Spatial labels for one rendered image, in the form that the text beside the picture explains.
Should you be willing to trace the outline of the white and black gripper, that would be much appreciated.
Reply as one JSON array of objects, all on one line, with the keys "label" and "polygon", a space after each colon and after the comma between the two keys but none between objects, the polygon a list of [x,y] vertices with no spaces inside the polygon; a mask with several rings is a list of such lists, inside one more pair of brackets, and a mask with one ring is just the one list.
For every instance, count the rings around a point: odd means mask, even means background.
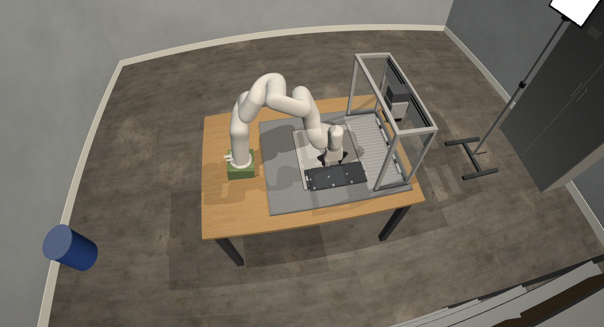
[{"label": "white and black gripper", "polygon": [[343,147],[339,151],[330,151],[327,148],[324,149],[323,154],[317,156],[322,162],[323,167],[325,167],[325,162],[329,163],[332,161],[338,161],[339,164],[342,163],[342,160],[348,155],[347,151],[343,151]]}]

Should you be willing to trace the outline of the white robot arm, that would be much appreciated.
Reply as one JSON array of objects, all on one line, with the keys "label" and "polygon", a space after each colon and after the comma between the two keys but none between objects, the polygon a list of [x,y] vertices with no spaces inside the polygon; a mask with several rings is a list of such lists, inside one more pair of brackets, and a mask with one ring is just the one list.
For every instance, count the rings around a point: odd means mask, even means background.
[{"label": "white robot arm", "polygon": [[291,98],[286,96],[285,79],[279,73],[263,75],[255,81],[250,92],[240,94],[229,124],[231,154],[224,155],[224,159],[237,169],[250,166],[250,122],[255,119],[264,104],[274,111],[302,117],[306,134],[314,148],[339,151],[344,131],[339,125],[320,122],[319,109],[308,88],[295,87]]}]

